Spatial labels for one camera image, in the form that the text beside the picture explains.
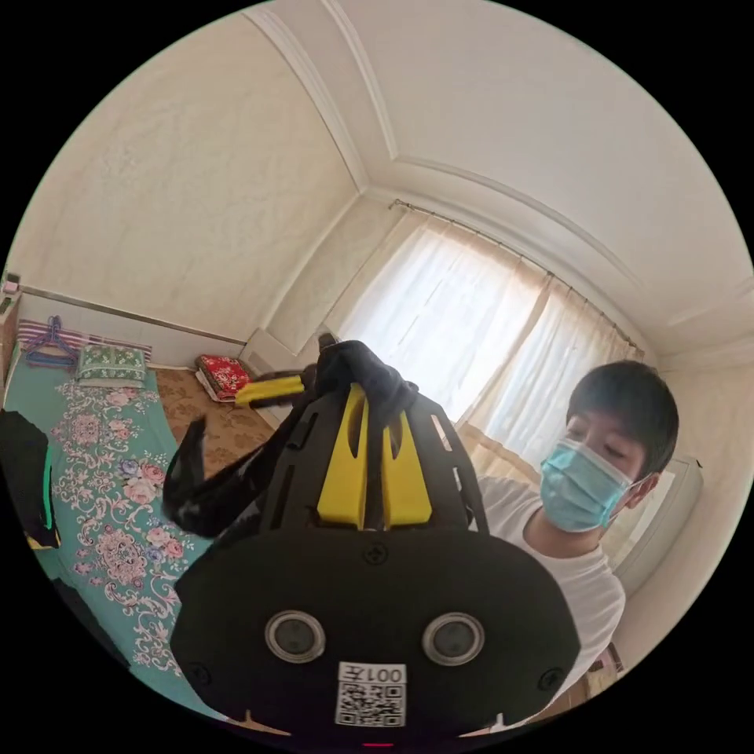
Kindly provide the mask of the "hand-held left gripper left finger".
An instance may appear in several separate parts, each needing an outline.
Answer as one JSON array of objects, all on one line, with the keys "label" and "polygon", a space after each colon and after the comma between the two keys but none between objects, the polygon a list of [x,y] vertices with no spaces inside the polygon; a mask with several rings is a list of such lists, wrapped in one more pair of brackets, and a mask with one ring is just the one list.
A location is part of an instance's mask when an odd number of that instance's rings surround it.
[{"label": "hand-held left gripper left finger", "polygon": [[368,401],[353,382],[339,420],[331,458],[317,502],[325,525],[364,527],[368,482]]}]

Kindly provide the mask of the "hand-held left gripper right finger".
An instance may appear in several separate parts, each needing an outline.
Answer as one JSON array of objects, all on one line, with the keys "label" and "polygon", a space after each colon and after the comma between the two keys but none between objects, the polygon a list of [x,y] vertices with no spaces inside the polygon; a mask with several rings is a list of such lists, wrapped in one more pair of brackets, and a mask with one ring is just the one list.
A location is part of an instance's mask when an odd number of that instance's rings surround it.
[{"label": "hand-held left gripper right finger", "polygon": [[391,419],[382,433],[381,486],[386,527],[429,522],[432,505],[405,412]]}]

